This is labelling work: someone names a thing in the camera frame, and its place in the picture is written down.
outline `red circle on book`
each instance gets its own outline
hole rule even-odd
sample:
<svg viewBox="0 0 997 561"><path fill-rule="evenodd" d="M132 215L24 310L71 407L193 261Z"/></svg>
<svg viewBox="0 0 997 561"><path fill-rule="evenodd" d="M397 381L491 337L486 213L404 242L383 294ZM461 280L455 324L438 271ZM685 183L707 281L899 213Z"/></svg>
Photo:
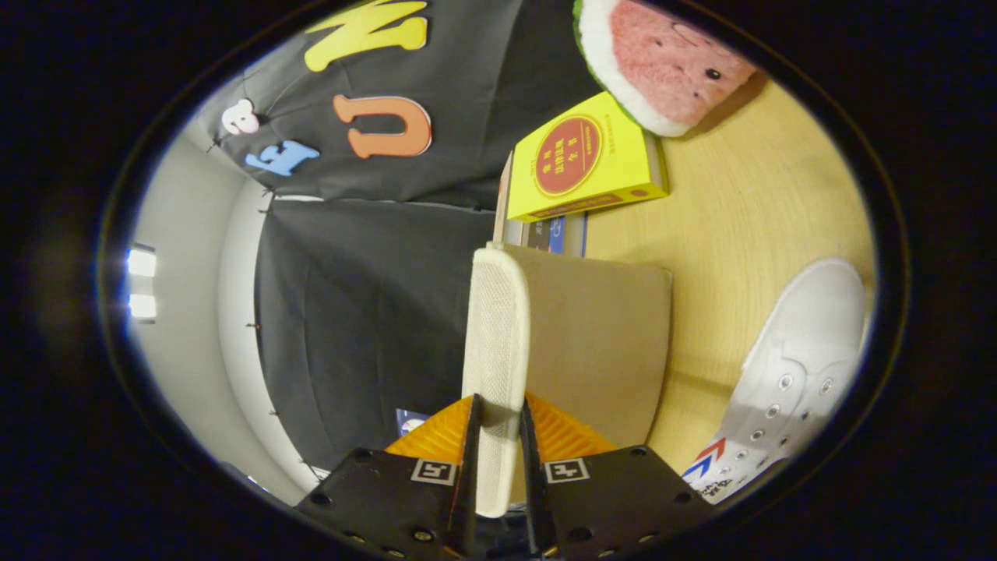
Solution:
<svg viewBox="0 0 997 561"><path fill-rule="evenodd" d="M581 185L599 159L601 142L595 121L572 116L554 125L536 153L536 184L555 197Z"/></svg>

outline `yellow letter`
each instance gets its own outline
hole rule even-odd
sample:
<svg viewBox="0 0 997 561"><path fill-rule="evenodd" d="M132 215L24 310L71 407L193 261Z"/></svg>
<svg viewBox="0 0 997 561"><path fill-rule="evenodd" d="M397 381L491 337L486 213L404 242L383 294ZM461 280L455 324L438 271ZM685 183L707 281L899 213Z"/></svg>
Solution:
<svg viewBox="0 0 997 561"><path fill-rule="evenodd" d="M381 47L397 45L408 51L426 45L426 18L409 18L390 29L377 31L426 7L426 2L397 2L374 0L348 12L336 14L305 33L315 33L330 27L339 27L316 43L305 53L305 65L313 72L321 72L332 61Z"/></svg>

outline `blue letter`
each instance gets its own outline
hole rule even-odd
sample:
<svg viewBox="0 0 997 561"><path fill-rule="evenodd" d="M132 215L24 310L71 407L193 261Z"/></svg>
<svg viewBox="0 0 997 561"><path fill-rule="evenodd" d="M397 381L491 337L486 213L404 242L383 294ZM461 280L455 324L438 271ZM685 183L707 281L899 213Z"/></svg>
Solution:
<svg viewBox="0 0 997 561"><path fill-rule="evenodd" d="M318 158L318 151L312 150L303 144L294 141L284 141L281 145L283 150L276 146L268 146L259 154L246 155L246 164L253 168L266 170L285 178L291 177L291 170L301 162L310 158Z"/></svg>

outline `green watermelon rind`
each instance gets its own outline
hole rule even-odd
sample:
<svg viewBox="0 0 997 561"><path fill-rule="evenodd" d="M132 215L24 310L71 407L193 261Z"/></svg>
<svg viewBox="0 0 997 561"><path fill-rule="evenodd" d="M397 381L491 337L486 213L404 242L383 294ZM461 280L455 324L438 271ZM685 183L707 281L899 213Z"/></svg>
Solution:
<svg viewBox="0 0 997 561"><path fill-rule="evenodd" d="M637 126L640 127L641 129L644 129L645 131L651 133L652 135L656 137L660 136L656 134L654 131L651 131L650 129L645 127L640 121L638 121L637 118L634 117L627 110L627 108L620 103L618 99L616 99L616 96L613 96L613 93L610 92L609 88L607 88L606 85L602 82L602 80L599 79L599 75L595 73L595 70L592 68L592 66L588 64L588 58L585 57L585 48L581 46L581 31L578 29L578 22L581 19L581 10L583 9L582 4L584 3L585 0L574 0L574 5L571 7L571 15L574 18L574 21L572 23L572 27L574 30L574 44L578 46L578 52L581 53L581 58L582 60L585 61L585 68L588 69L588 73L592 75L592 78L595 80L595 83L598 84L600 88L602 88L605 92L607 92L610 96L613 97L613 101L616 102L616 106L620 108L620 111L622 111L623 114L626 115L628 119L636 123Z"/></svg>

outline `stack of books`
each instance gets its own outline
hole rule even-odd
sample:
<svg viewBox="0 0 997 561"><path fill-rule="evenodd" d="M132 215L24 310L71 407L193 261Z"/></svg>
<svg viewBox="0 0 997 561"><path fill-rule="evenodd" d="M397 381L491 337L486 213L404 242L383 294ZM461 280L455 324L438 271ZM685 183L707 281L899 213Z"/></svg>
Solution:
<svg viewBox="0 0 997 561"><path fill-rule="evenodd" d="M515 145L499 180L493 241L584 257L589 210L666 195L659 139L601 93Z"/></svg>

